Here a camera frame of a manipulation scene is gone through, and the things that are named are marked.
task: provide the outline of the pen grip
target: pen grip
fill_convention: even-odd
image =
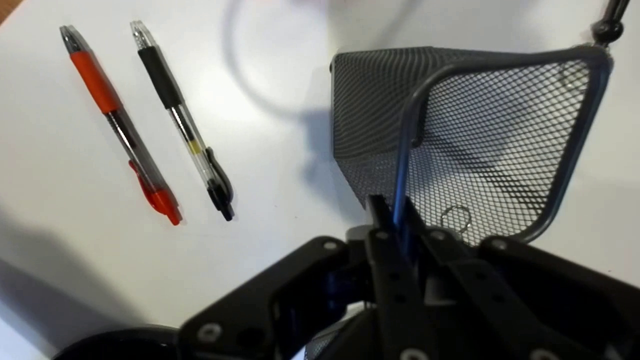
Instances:
[[[116,112],[121,101],[107,82],[102,69],[98,67],[97,59],[91,52],[74,52],[72,61],[78,67],[88,92],[92,94],[95,101],[98,103],[102,113]]]
[[[174,78],[168,74],[164,57],[156,45],[143,48],[139,52],[149,76],[155,82],[155,87],[164,103],[164,107],[174,107],[183,103],[183,96]]]

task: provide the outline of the white surface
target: white surface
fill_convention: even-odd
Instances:
[[[297,244],[365,213],[330,156],[328,61],[338,49],[551,49],[587,40],[605,0],[27,0],[0,28],[0,360],[36,360],[119,323],[179,326]],[[160,41],[238,220],[212,207],[137,55]],[[171,181],[185,225],[143,198],[59,36],[74,24]],[[640,18],[579,175],[542,245],[640,283],[637,166]]]

